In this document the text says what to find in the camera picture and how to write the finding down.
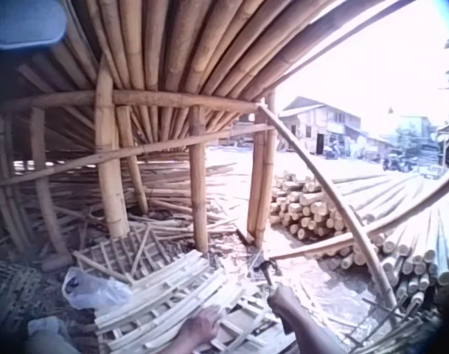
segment blue object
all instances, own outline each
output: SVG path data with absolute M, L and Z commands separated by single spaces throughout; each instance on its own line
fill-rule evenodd
M 67 17 L 56 0 L 0 0 L 0 49 L 57 43 Z

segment bamboo post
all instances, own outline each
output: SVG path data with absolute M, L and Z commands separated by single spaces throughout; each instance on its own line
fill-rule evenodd
M 329 198 L 334 202 L 338 211 L 342 214 L 344 219 L 349 224 L 353 236 L 366 258 L 367 265 L 372 273 L 375 283 L 378 285 L 379 291 L 383 294 L 386 305 L 390 308 L 396 306 L 396 299 L 394 298 L 393 289 L 391 288 L 385 272 L 381 268 L 380 261 L 375 253 L 372 244 L 363 230 L 362 225 L 358 222 L 355 213 L 349 208 L 347 203 L 343 200 L 342 195 L 335 188 L 334 183 L 324 175 L 321 174 L 310 154 L 304 150 L 298 139 L 291 134 L 291 132 L 278 120 L 265 106 L 260 106 L 260 110 L 266 115 L 268 122 L 273 125 L 278 132 L 288 141 L 292 148 L 298 153 L 298 156 L 306 163 L 307 167 L 313 172 L 321 187 L 326 191 Z
M 134 146 L 134 140 L 132 125 L 130 123 L 130 109 L 126 105 L 118 107 L 116 108 L 116 114 L 122 146 L 124 148 L 132 148 Z M 147 199 L 144 193 L 144 186 L 142 185 L 141 172 L 137 164 L 137 156 L 128 157 L 128 166 L 130 179 L 133 182 L 137 201 L 139 202 L 141 211 L 144 214 L 147 214 L 149 212 L 149 207 L 147 205 Z
M 66 38 L 78 62 L 88 75 L 90 81 L 94 83 L 97 81 L 97 59 L 89 46 L 85 33 L 83 33 L 75 9 L 72 6 L 72 0 L 63 0 L 63 5 L 67 14 Z
M 368 235 L 376 235 L 380 232 L 393 229 L 399 226 L 409 218 L 415 215 L 420 215 L 421 211 L 429 208 L 438 200 L 449 193 L 449 171 L 446 172 L 432 188 L 423 190 L 422 194 L 413 199 L 412 203 L 403 209 L 395 210 L 392 214 L 387 215 L 383 219 L 375 221 L 364 227 Z M 270 258 L 272 260 L 281 260 L 286 258 L 293 258 L 302 255 L 318 254 L 322 251 L 331 249 L 342 249 L 343 247 L 351 246 L 354 243 L 354 237 L 352 233 L 332 237 L 329 240 L 324 240 L 313 245 L 302 246 L 297 250 L 286 252 L 284 254 L 275 254 Z
M 149 0 L 145 3 L 145 43 L 144 43 L 144 71 L 147 90 L 158 91 L 162 40 L 164 37 L 165 21 L 169 0 Z M 153 141 L 159 140 L 159 110 L 151 105 L 150 124 Z
M 42 170 L 46 166 L 46 144 L 44 142 L 45 113 L 39 108 L 31 110 L 31 151 L 36 169 Z M 39 198 L 41 214 L 46 224 L 47 233 L 58 254 L 69 255 L 69 250 L 62 238 L 54 211 L 54 204 L 49 191 L 49 178 L 40 178 L 35 182 Z
M 116 63 L 119 77 L 123 86 L 129 89 L 130 75 L 124 41 L 122 40 L 118 0 L 100 0 L 99 5 L 102 14 L 102 23 L 108 36 L 108 42 L 111 46 L 111 53 Z
M 268 107 L 275 112 L 275 92 L 271 92 L 268 95 L 267 100 Z M 267 225 L 268 208 L 271 202 L 271 185 L 274 180 L 276 130 L 271 129 L 266 132 L 266 135 L 263 149 L 262 183 L 260 186 L 260 200 L 255 230 L 255 245 L 257 247 L 262 247 L 265 227 Z
M 204 114 L 200 106 L 190 109 L 189 133 L 197 136 L 204 132 Z M 204 165 L 204 144 L 189 147 L 189 177 L 192 190 L 192 214 L 195 246 L 199 252 L 208 252 L 206 231 L 206 168 Z
M 259 9 L 260 5 L 263 3 L 263 0 L 245 0 L 239 7 L 236 15 L 232 19 L 231 23 L 226 29 L 226 32 L 219 40 L 219 44 L 216 47 L 215 52 L 209 59 L 209 62 L 206 66 L 206 70 L 201 77 L 200 84 L 198 89 L 201 90 L 204 83 L 212 73 L 213 69 L 216 67 L 217 63 L 223 56 L 226 49 L 228 49 L 229 45 L 235 39 L 236 35 L 239 31 L 246 25 L 247 21 L 252 17 L 252 15 Z
M 1 168 L 0 161 L 0 179 L 3 179 L 4 174 Z M 10 234 L 11 240 L 15 244 L 15 247 L 20 253 L 25 251 L 26 247 L 29 246 L 28 239 L 24 236 L 22 230 L 18 231 L 19 224 L 16 223 L 14 210 L 10 207 L 10 197 L 8 194 L 9 187 L 0 188 L 0 211 L 3 216 L 4 225 Z
M 144 67 L 142 65 L 142 0 L 119 2 L 121 10 L 121 25 L 128 58 L 130 83 L 133 89 L 145 88 Z M 139 106 L 142 124 L 148 142 L 153 142 L 152 127 L 150 125 L 147 107 Z
M 93 26 L 95 34 L 97 35 L 102 53 L 108 61 L 111 75 L 113 75 L 114 83 L 120 89 L 123 89 L 124 86 L 121 79 L 119 78 L 119 72 L 113 59 L 113 54 L 109 46 L 108 38 L 106 37 L 105 29 L 102 25 L 100 7 L 98 6 L 98 2 L 97 0 L 86 0 L 86 6 L 88 8 L 91 25 Z
M 263 122 L 263 116 L 256 114 L 255 124 Z M 247 233 L 255 238 L 257 230 L 257 217 L 260 205 L 260 192 L 262 186 L 263 156 L 265 153 L 265 132 L 254 134 L 254 158 L 252 161 L 251 194 L 248 199 Z
M 114 150 L 117 129 L 114 120 L 113 80 L 108 64 L 103 58 L 98 73 L 95 100 L 94 121 L 96 126 L 97 153 Z M 105 217 L 112 238 L 125 237 L 129 232 L 126 216 L 124 193 L 122 191 L 119 160 L 98 164 L 101 196 L 105 208 Z

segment house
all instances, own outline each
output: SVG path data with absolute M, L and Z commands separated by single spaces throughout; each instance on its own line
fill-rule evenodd
M 306 97 L 297 97 L 279 118 L 291 132 L 304 142 L 306 148 L 321 155 L 324 146 L 335 142 L 342 154 L 350 152 L 347 127 L 360 130 L 361 118 Z M 280 149 L 285 145 L 280 142 Z

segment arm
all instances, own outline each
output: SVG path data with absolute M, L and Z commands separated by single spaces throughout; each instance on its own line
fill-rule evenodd
M 200 310 L 198 315 L 185 321 L 177 337 L 159 354 L 190 354 L 201 344 L 216 338 L 219 320 L 219 306 Z
M 286 286 L 278 288 L 269 296 L 268 304 L 295 332 L 299 352 L 312 354 L 344 353 L 331 336 L 319 327 L 299 304 L 293 290 Z

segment building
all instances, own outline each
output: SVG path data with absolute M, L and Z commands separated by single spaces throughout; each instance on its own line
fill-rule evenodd
M 317 155 L 322 154 L 324 146 L 328 146 L 331 142 L 338 145 L 343 155 L 354 155 L 354 148 L 362 143 L 359 139 L 360 117 L 306 97 L 297 97 L 285 108 L 279 118 L 296 137 L 304 142 L 311 153 Z M 366 140 L 372 140 L 373 145 L 376 146 L 382 145 L 383 150 L 386 148 L 385 143 L 389 144 L 376 141 L 376 139 Z
M 386 139 L 371 136 L 349 125 L 346 125 L 345 131 L 349 137 L 350 155 L 353 158 L 377 160 L 393 151 L 394 145 Z

